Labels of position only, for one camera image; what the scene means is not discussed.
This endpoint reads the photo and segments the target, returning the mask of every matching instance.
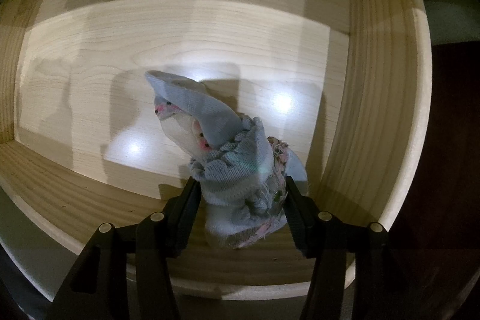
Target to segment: wood grain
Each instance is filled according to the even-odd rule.
[[[351,0],[340,117],[317,202],[347,223],[392,225],[425,138],[431,47],[422,0]]]
[[[390,227],[428,118],[422,0],[28,5],[17,35],[18,4],[0,14],[10,42],[21,43],[1,70],[10,81],[17,73],[15,102],[11,95],[2,112],[16,121],[17,141],[8,141],[9,124],[0,184],[72,251],[104,221],[122,226],[160,209],[188,176],[187,157],[151,112],[148,68],[203,80],[237,111],[260,114],[268,133],[306,163],[320,207],[349,223],[380,219]],[[313,264],[294,249],[287,227],[251,248],[219,251],[203,238],[204,218],[201,208],[189,247],[169,264],[177,289],[229,299],[307,292]],[[353,278],[350,267],[347,283]]]
[[[143,74],[160,69],[260,115],[307,164],[315,192],[349,23],[349,0],[42,0],[20,55],[15,138],[90,178],[168,197],[189,156],[153,113]]]
[[[15,74],[27,27],[41,0],[1,0],[0,3],[0,143],[14,138]]]
[[[0,145],[0,185],[33,222],[77,254],[99,224],[138,223],[165,204],[76,174],[17,141]],[[207,245],[204,223],[200,207],[187,249],[169,262],[179,291],[236,299],[306,293],[313,263],[295,249],[288,227],[256,246],[231,251]],[[258,287],[283,283],[291,283],[291,289]]]

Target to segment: crumpled sock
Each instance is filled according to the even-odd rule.
[[[285,176],[307,193],[305,169],[288,145],[267,138],[260,118],[238,117],[201,83],[159,71],[146,78],[165,134],[192,156],[191,176],[207,202],[208,243],[242,248],[283,227]]]

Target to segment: wooden panel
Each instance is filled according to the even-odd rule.
[[[431,47],[422,0],[351,0],[342,108],[317,201],[348,223],[388,229],[425,137]]]
[[[27,27],[41,0],[0,3],[0,143],[14,137],[14,86],[18,58]]]
[[[0,145],[0,185],[35,224],[77,254],[100,223],[138,223],[165,203],[76,174],[17,141]],[[306,294],[313,263],[294,248],[288,227],[232,251],[210,248],[204,223],[201,206],[187,249],[169,262],[179,291],[233,299]],[[268,286],[283,283],[291,285]]]
[[[162,133],[143,78],[202,80],[260,115],[318,188],[335,133],[349,0],[42,0],[23,41],[16,140],[80,174],[155,198],[189,157]]]

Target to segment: metal pin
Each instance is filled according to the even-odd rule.
[[[112,229],[112,224],[109,223],[103,223],[98,227],[98,230],[103,234],[106,234],[110,229]]]
[[[156,211],[154,214],[150,216],[150,219],[155,223],[158,221],[162,221],[164,218],[165,218],[165,215],[160,211]]]
[[[376,233],[380,233],[381,231],[383,231],[383,227],[378,223],[371,223],[370,229]]]
[[[327,211],[321,211],[318,213],[318,218],[322,221],[330,221],[332,219],[332,215]]]

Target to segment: bright light spot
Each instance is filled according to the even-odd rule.
[[[130,144],[130,152],[132,153],[140,152],[140,147],[137,144]]]
[[[292,108],[292,98],[290,95],[282,93],[277,95],[274,100],[273,104],[275,109],[277,109],[280,113],[288,113]]]

